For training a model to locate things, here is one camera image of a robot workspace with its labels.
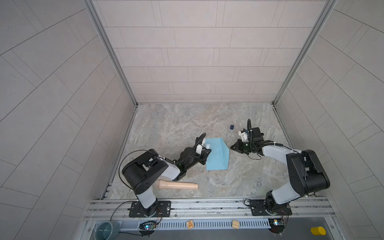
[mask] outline blue folded cloth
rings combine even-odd
[[[225,170],[228,168],[229,148],[222,138],[206,138],[205,145],[209,144],[212,152],[206,162],[207,170]]]

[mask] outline tiled wall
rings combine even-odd
[[[93,3],[138,102],[263,102],[325,1]]]
[[[339,0],[277,108],[349,239],[384,239],[384,1]]]
[[[82,0],[0,6],[0,238],[69,240],[134,106]]]

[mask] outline wooden block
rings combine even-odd
[[[239,227],[240,227],[240,222],[239,222],[239,221],[236,221],[236,220],[233,220],[233,221],[232,221],[232,227],[233,227],[233,228],[236,228],[236,229],[239,229]]]
[[[193,225],[193,221],[191,220],[191,221],[187,221],[187,228],[188,229],[191,229],[191,228],[194,228],[195,227],[195,225]]]

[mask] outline black mounting plate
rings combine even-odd
[[[249,205],[251,207],[252,216],[273,216],[265,210],[263,199],[250,199]],[[283,210],[286,215],[292,215],[292,211],[291,211],[291,208],[289,207],[289,204],[284,204],[281,210]]]
[[[140,211],[140,207],[141,204],[138,201],[132,202],[131,210],[129,211],[129,217],[147,217],[142,213],[142,211]],[[160,209],[163,217],[170,216],[170,201],[159,201],[157,207]]]

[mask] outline cable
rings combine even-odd
[[[135,201],[126,201],[126,202],[123,202],[122,204],[120,204],[116,209],[115,209],[115,211],[113,211],[113,213],[112,213],[112,215],[111,215],[111,219],[110,219],[110,221],[112,221],[112,216],[113,216],[113,214],[116,212],[116,210],[121,206],[121,205],[123,205],[123,204],[125,204],[125,203],[127,203],[127,202],[135,202]]]
[[[122,159],[122,161],[120,162],[120,165],[119,165],[119,178],[120,178],[120,180],[121,180],[121,182],[123,182],[124,183],[124,185],[125,186],[127,186],[129,189],[131,189],[132,191],[133,191],[133,189],[130,187],[130,186],[128,186],[128,184],[126,184],[123,180],[122,180],[122,178],[121,178],[121,176],[120,176],[120,168],[121,168],[121,165],[122,165],[122,163],[124,162],[124,160],[129,156],[129,155],[131,155],[132,153],[134,153],[134,152],[139,152],[139,151],[146,151],[146,152],[150,152],[150,153],[153,153],[154,155],[156,155],[156,156],[159,156],[158,154],[156,154],[156,153],[154,153],[154,152],[151,152],[151,151],[149,151],[149,150],[143,150],[143,149],[140,149],[140,150],[135,150],[135,151],[133,151],[133,152],[130,152],[130,153],[128,153],[123,159]]]
[[[141,236],[141,237],[142,237],[142,235],[141,235],[141,234],[134,234],[134,233],[130,233],[130,232],[119,232],[119,233],[126,233],[126,234],[131,234],[131,235],[135,235],[135,236]]]

